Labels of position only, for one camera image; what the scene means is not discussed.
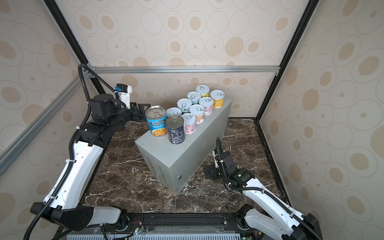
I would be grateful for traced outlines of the blue label dark can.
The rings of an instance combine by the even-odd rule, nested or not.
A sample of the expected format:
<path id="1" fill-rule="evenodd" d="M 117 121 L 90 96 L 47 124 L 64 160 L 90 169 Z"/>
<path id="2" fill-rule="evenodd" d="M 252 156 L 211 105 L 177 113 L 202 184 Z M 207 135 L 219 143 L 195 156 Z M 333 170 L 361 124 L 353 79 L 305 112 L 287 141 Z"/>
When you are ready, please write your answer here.
<path id="1" fill-rule="evenodd" d="M 153 136 L 162 137 L 167 134 L 165 108 L 162 106 L 151 106 L 146 110 L 145 116 Z"/>

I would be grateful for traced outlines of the green label can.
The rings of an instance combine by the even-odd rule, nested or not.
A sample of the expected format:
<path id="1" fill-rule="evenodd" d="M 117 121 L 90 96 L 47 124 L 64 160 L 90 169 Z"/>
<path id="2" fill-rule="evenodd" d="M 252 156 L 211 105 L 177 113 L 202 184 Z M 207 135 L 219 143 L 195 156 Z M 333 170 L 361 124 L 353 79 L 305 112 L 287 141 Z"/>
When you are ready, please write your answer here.
<path id="1" fill-rule="evenodd" d="M 179 116 L 180 117 L 181 115 L 182 115 L 182 111 L 179 108 L 173 107 L 173 108 L 169 108 L 166 110 L 167 118 L 169 118 L 171 116 Z"/>

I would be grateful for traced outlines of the teal brown label can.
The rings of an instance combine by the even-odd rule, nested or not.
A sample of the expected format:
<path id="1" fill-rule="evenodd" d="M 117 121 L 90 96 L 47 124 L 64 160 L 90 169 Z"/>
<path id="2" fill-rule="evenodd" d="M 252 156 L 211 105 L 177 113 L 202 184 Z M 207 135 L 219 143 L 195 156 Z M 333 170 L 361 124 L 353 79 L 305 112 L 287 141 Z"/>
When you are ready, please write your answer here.
<path id="1" fill-rule="evenodd" d="M 177 107 L 182 111 L 182 113 L 189 113 L 192 105 L 193 102 L 189 99 L 180 99 L 177 101 Z"/>

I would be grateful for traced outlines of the purple white label can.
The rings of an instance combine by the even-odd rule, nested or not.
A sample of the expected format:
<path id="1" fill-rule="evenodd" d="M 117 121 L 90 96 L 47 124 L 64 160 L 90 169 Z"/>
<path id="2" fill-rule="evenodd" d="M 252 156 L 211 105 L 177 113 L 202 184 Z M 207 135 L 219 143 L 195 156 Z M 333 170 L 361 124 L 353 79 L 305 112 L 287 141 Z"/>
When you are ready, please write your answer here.
<path id="1" fill-rule="evenodd" d="M 185 134 L 189 135 L 195 132 L 197 128 L 196 116 L 191 113 L 184 113 L 181 115 L 185 123 Z"/>

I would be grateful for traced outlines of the light blue bear can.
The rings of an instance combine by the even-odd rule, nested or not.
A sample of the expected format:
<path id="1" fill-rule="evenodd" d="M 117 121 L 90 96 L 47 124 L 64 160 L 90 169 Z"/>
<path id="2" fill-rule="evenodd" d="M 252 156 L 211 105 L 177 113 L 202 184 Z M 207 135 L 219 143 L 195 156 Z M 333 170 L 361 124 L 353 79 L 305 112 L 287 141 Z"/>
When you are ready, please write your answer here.
<path id="1" fill-rule="evenodd" d="M 187 98 L 192 102 L 193 105 L 199 104 L 202 94 L 198 92 L 190 92 L 187 94 Z"/>

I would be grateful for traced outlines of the orange white label can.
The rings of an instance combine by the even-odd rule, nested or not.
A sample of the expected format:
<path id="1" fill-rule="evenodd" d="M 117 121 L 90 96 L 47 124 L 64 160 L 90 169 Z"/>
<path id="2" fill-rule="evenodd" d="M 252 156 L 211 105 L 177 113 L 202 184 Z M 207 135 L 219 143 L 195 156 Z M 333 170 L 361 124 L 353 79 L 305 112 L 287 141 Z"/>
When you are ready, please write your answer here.
<path id="1" fill-rule="evenodd" d="M 201 124 L 205 118 L 205 108 L 199 104 L 192 105 L 189 109 L 190 113 L 196 117 L 196 124 Z"/>

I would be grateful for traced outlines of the pink label can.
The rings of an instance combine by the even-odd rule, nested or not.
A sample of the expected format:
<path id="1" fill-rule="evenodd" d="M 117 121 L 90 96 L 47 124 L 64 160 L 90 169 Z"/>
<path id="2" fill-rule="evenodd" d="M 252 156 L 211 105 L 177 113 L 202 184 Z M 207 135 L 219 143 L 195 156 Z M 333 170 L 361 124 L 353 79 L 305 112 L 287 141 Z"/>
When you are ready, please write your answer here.
<path id="1" fill-rule="evenodd" d="M 205 116 L 209 116 L 214 110 L 214 100 L 210 97 L 202 97 L 199 100 L 199 105 L 205 108 Z"/>

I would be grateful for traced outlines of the yellow fruit label can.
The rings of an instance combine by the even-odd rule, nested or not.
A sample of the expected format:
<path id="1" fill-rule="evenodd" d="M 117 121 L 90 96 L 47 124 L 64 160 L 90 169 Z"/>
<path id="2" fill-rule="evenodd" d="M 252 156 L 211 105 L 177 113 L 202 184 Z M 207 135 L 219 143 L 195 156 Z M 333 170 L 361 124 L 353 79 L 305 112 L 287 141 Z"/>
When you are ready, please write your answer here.
<path id="1" fill-rule="evenodd" d="M 206 85 L 199 85 L 196 87 L 196 92 L 200 93 L 202 95 L 202 97 L 209 97 L 210 88 Z"/>

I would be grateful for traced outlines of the yellow orange label can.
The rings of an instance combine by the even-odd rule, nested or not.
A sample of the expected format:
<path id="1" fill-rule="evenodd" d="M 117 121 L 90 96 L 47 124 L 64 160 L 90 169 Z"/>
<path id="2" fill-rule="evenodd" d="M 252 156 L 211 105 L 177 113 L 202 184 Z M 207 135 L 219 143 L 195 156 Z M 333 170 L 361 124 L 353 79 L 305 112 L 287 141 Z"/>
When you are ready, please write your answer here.
<path id="1" fill-rule="evenodd" d="M 214 90 L 210 93 L 210 97 L 214 100 L 214 109 L 219 109 L 224 104 L 225 93 L 220 90 Z"/>

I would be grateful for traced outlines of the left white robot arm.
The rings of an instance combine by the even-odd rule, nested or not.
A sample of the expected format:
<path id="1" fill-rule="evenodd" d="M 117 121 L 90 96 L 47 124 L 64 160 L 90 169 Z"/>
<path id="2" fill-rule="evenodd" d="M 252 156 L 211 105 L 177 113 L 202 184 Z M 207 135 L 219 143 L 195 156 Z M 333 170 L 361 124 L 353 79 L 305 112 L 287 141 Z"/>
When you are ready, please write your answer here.
<path id="1" fill-rule="evenodd" d="M 91 98 L 84 70 L 112 93 Z M 106 225 L 122 232 L 129 224 L 125 209 L 86 206 L 82 205 L 82 201 L 116 130 L 128 122 L 143 121 L 145 110 L 150 105 L 131 103 L 130 86 L 117 84 L 113 88 L 85 64 L 79 64 L 78 72 L 87 101 L 87 113 L 70 139 L 69 158 L 58 181 L 42 202 L 33 203 L 31 207 L 30 212 L 35 217 L 25 232 L 25 240 L 30 239 L 35 226 L 42 219 L 67 228 L 67 233 Z"/>

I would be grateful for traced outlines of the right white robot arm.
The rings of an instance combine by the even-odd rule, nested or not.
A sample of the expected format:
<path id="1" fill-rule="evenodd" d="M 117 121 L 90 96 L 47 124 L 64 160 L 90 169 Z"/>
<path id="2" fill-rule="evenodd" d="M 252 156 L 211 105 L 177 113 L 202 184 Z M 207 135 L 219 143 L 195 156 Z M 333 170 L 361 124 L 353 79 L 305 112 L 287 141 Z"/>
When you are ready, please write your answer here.
<path id="1" fill-rule="evenodd" d="M 212 152 L 214 165 L 205 166 L 206 179 L 222 179 L 227 191 L 237 191 L 250 198 L 263 210 L 250 205 L 243 206 L 232 216 L 241 229 L 256 229 L 273 240 L 321 240 L 323 238 L 318 219 L 312 214 L 303 215 L 290 207 L 264 186 L 250 171 L 238 168 L 229 152 L 216 139 Z"/>

